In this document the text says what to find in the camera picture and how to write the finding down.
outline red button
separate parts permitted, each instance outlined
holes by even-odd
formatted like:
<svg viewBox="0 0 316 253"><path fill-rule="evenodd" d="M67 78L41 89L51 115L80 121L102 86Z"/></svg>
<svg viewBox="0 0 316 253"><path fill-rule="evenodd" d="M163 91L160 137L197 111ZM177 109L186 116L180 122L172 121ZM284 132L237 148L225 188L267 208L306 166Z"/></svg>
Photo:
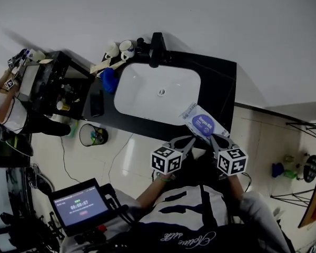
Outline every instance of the red button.
<svg viewBox="0 0 316 253"><path fill-rule="evenodd" d="M101 231L101 232L106 232L106 227L104 225L100 225L98 227L98 230Z"/></svg>

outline faucet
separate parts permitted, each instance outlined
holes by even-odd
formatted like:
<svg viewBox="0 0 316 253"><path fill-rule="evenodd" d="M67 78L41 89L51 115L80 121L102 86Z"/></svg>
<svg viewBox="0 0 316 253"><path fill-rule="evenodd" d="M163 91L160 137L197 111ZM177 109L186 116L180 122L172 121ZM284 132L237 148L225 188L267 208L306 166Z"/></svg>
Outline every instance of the faucet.
<svg viewBox="0 0 316 253"><path fill-rule="evenodd" d="M169 61L171 59L170 52L166 50L163 34L155 32L152 35L149 55L151 57L149 66L156 68L160 61Z"/></svg>

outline gray sleeve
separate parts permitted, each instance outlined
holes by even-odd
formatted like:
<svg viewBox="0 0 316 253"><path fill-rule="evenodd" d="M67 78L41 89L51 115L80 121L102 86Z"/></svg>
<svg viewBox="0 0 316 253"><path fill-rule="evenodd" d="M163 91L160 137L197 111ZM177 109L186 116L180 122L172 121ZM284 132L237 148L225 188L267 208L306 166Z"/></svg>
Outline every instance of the gray sleeve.
<svg viewBox="0 0 316 253"><path fill-rule="evenodd" d="M246 192L240 203L241 219L252 225L264 252L290 253L288 244L272 212L258 192Z"/></svg>
<svg viewBox="0 0 316 253"><path fill-rule="evenodd" d="M129 209L127 214L132 218L136 219L137 217L141 217L142 211L140 210L139 203L132 197L126 195L125 193L115 189L118 200L121 205L128 205ZM122 232L126 232L130 230L130 226L119 216L108 221L103 224L106 227L106 232L104 235L106 239L109 240L113 238L115 235L120 234ZM74 237L66 236L62 242L60 253L81 253L84 246L89 245L88 242L78 245L74 239Z"/></svg>

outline white t-shirt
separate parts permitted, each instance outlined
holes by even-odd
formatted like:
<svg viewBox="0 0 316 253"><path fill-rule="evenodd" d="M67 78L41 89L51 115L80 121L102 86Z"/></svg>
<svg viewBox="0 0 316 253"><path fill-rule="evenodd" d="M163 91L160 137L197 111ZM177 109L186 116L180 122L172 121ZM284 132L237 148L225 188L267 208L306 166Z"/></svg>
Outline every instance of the white t-shirt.
<svg viewBox="0 0 316 253"><path fill-rule="evenodd" d="M0 107L5 101L6 96L6 94L0 93ZM5 121L2 124L4 124L5 127L13 131L14 133L19 133L25 125L26 119L27 111L22 106L20 100L15 99L14 102L14 99L12 99L11 106L9 107L8 112L6 114Z"/></svg>

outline digital display screen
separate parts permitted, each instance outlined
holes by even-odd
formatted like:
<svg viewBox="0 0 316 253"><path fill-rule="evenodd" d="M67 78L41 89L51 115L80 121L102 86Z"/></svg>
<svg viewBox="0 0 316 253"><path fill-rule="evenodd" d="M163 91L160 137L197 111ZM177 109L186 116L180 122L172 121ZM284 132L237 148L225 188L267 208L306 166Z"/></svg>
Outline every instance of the digital display screen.
<svg viewBox="0 0 316 253"><path fill-rule="evenodd" d="M54 200L64 225L69 226L107 211L96 187Z"/></svg>

